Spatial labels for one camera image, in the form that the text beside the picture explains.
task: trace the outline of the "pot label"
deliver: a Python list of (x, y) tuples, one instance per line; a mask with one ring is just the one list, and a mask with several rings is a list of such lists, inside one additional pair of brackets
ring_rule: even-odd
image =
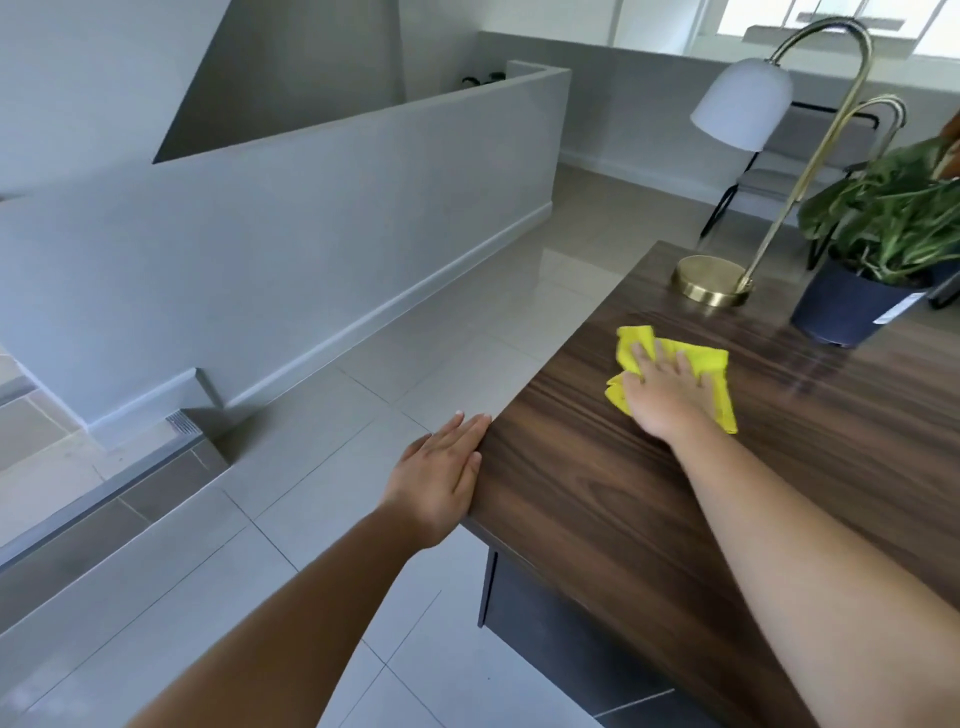
[(907, 296), (905, 299), (903, 299), (900, 303), (898, 303), (898, 304), (895, 305), (893, 308), (891, 308), (889, 311), (887, 311), (885, 314), (883, 314), (882, 316), (880, 316), (880, 318), (878, 318), (876, 321), (874, 321), (874, 323), (875, 323), (875, 324), (879, 324), (880, 326), (883, 326), (884, 324), (889, 324), (891, 321), (893, 321), (893, 320), (896, 319), (898, 316), (900, 316), (901, 313), (903, 313), (903, 311), (905, 311), (907, 308), (909, 308), (909, 307), (912, 306), (914, 303), (916, 303), (917, 301), (919, 301), (919, 300), (920, 300), (921, 298), (923, 298), (925, 295), (926, 295), (925, 292), (912, 293), (912, 294), (910, 294), (910, 295)]

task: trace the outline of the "hand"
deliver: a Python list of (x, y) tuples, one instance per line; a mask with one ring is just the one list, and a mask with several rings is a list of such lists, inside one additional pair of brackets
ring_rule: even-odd
[(654, 437), (669, 442), (689, 425), (701, 422), (705, 415), (713, 420), (713, 381), (706, 374), (698, 381), (685, 353), (677, 352), (676, 361), (671, 361), (660, 341), (654, 346), (657, 361), (647, 356), (639, 344), (631, 347), (643, 378), (627, 372), (623, 389), (636, 423)]
[(491, 421), (489, 415), (476, 415), (464, 422), (458, 412), (432, 435), (411, 443), (390, 473), (380, 507), (410, 520), (419, 548), (439, 544), (467, 514), (480, 472), (476, 449)]

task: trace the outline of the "white lamp shade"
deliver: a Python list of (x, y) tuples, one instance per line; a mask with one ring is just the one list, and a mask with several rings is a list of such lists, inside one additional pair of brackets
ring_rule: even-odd
[(793, 101), (793, 80), (779, 66), (746, 59), (734, 63), (690, 115), (698, 128), (725, 144), (759, 152)]

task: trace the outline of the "desk surface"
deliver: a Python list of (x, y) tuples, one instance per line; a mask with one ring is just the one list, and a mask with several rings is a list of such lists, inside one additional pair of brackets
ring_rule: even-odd
[(741, 442), (960, 608), (960, 336), (901, 317), (854, 352), (787, 319), (667, 290), (658, 243), (493, 423), (472, 527), (732, 726), (814, 726), (736, 589), (671, 452), (604, 398), (616, 329), (728, 349)]

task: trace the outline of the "navy plant pot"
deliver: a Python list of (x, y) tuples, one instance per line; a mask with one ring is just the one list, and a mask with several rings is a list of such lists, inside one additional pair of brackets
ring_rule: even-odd
[(925, 290), (861, 278), (829, 256), (806, 287), (790, 323), (812, 339), (852, 348), (921, 299)]

